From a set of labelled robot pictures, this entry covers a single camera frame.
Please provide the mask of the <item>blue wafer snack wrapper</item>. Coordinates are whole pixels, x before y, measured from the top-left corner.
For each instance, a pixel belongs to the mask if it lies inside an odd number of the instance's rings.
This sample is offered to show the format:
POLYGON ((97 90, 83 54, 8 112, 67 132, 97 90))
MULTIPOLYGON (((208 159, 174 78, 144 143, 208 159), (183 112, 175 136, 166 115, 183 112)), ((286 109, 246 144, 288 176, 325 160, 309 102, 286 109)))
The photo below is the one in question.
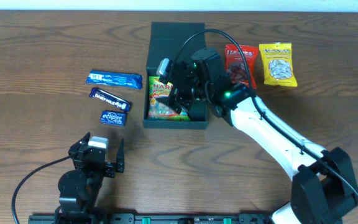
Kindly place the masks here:
POLYGON ((141 90, 142 76, 135 73, 117 73, 91 70, 85 83, 92 85, 123 86, 141 90))

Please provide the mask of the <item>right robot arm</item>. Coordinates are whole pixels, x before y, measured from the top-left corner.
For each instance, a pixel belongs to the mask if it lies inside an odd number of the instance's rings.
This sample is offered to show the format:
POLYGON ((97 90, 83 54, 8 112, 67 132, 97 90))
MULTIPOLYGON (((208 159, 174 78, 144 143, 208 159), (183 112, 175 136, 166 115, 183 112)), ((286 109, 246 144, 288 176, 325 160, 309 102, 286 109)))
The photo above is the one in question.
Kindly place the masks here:
POLYGON ((243 83, 234 83, 214 48, 204 48, 191 62, 165 58, 157 69, 173 87, 166 99, 172 110, 190 111, 198 102, 246 133, 266 150, 291 180, 291 199, 270 216, 271 223, 337 223, 358 206, 358 186, 350 157, 304 138, 273 114, 243 83))

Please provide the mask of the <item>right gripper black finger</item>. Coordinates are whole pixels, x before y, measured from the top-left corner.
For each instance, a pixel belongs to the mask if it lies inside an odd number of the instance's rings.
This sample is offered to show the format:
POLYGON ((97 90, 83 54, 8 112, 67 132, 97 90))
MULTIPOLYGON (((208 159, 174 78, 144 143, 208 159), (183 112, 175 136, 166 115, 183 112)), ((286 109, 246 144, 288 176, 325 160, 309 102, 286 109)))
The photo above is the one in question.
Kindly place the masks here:
POLYGON ((189 108, 189 96, 180 93, 169 94, 167 106, 178 114, 182 111, 187 113, 189 108))
POLYGON ((192 121, 207 121, 207 109, 205 102, 195 100, 188 110, 188 116, 192 121))

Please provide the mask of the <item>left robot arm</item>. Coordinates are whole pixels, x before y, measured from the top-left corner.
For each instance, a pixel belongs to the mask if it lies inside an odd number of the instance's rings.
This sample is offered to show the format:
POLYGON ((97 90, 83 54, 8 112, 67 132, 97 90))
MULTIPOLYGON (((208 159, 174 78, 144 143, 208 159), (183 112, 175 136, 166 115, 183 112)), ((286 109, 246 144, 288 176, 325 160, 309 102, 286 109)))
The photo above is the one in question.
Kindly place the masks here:
POLYGON ((124 140, 119 143, 115 162, 106 161, 108 146, 108 139, 87 133, 69 148, 74 169, 58 181, 60 206, 54 223, 109 223, 108 215, 95 204, 104 178, 124 172, 124 140))

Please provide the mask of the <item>Haribo Worms Zourr bag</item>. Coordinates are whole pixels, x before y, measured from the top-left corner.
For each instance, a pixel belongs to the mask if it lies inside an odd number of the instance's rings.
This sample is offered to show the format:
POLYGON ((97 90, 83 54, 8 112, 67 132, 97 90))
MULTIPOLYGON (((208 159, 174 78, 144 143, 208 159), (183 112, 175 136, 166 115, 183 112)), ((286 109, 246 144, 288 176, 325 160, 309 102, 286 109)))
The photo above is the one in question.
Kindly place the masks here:
POLYGON ((149 119, 169 120, 169 121, 189 121, 187 112, 177 113, 162 103, 168 97, 172 89, 172 84, 159 82, 159 77, 149 77, 149 119))

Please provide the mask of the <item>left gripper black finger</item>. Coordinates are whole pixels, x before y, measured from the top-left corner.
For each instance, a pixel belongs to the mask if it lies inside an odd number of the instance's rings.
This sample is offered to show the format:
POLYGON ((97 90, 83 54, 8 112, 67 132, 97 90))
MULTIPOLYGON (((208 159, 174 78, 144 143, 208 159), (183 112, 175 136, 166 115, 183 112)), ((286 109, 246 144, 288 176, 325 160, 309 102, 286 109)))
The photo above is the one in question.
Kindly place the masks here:
POLYGON ((116 154, 116 172, 123 173, 125 170, 124 139, 121 139, 116 154))
POLYGON ((87 145, 90 140, 90 132, 86 133, 79 141, 74 143, 68 150, 69 153, 77 153, 82 145, 87 145))

